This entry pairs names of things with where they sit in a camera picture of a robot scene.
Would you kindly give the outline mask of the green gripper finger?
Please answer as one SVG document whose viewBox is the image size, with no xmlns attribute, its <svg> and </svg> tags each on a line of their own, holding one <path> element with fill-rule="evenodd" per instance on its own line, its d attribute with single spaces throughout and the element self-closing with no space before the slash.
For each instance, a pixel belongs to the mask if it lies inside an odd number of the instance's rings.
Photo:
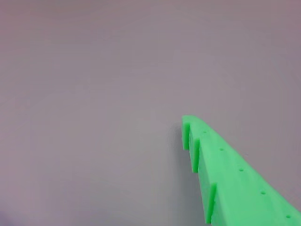
<svg viewBox="0 0 301 226">
<path fill-rule="evenodd" d="M 205 223 L 213 226 L 299 226 L 301 213 L 216 131 L 182 117 L 182 144 L 198 174 Z"/>
</svg>

